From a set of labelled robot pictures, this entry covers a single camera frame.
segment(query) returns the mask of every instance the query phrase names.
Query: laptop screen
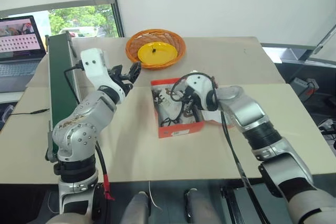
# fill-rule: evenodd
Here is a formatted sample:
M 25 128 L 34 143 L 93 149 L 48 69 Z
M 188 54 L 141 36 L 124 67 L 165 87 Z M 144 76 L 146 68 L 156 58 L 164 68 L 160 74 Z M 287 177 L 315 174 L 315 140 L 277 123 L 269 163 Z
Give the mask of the laptop screen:
M 41 58 L 44 54 L 33 16 L 0 19 L 0 61 Z

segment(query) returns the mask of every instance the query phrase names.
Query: sticker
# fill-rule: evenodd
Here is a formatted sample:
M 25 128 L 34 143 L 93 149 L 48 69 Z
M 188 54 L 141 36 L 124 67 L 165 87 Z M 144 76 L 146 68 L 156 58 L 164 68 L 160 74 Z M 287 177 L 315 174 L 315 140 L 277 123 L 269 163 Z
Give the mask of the sticker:
M 172 133 L 172 136 L 179 136 L 179 135 L 184 135 L 184 134 L 188 134 L 189 130 L 184 130 L 184 131 L 175 131 Z

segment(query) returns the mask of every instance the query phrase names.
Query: laptop keyboard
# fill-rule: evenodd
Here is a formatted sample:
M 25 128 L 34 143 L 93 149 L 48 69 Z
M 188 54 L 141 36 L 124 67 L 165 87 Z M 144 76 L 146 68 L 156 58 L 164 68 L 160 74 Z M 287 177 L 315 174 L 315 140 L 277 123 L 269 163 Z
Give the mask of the laptop keyboard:
M 35 74 L 38 63 L 38 61 L 34 61 L 0 64 L 0 77 L 28 76 L 30 74 Z

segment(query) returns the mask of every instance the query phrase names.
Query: white wire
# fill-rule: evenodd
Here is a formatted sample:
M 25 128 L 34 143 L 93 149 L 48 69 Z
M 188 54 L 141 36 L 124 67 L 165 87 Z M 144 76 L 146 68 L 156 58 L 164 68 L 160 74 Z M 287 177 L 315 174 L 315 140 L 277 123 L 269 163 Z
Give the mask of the white wire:
M 50 200 L 50 195 L 51 195 L 51 192 L 49 193 L 49 196 L 48 196 L 48 202 L 47 202 L 47 206 L 49 208 L 49 211 L 52 212 L 53 214 L 59 214 L 59 212 L 55 212 L 51 209 L 50 205 L 49 205 L 49 200 Z
M 148 181 L 148 188 L 149 188 L 149 196 L 151 197 L 151 201 L 152 201 L 154 207 L 156 207 L 157 209 L 159 209 L 159 210 L 161 210 L 163 212 L 162 208 L 159 207 L 157 204 L 155 204 L 154 199 L 152 197 L 152 193 L 151 193 L 151 181 Z

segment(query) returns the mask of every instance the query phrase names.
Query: red cable tie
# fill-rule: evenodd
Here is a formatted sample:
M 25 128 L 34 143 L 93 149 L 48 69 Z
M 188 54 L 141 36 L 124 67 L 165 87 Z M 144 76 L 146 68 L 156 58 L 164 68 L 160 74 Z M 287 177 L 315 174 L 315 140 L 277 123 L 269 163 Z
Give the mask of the red cable tie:
M 107 174 L 103 174 L 103 178 L 104 178 L 104 195 L 105 195 L 105 199 L 108 200 L 116 200 L 111 196 L 111 192 L 110 192 L 110 182 L 109 182 L 109 177 Z

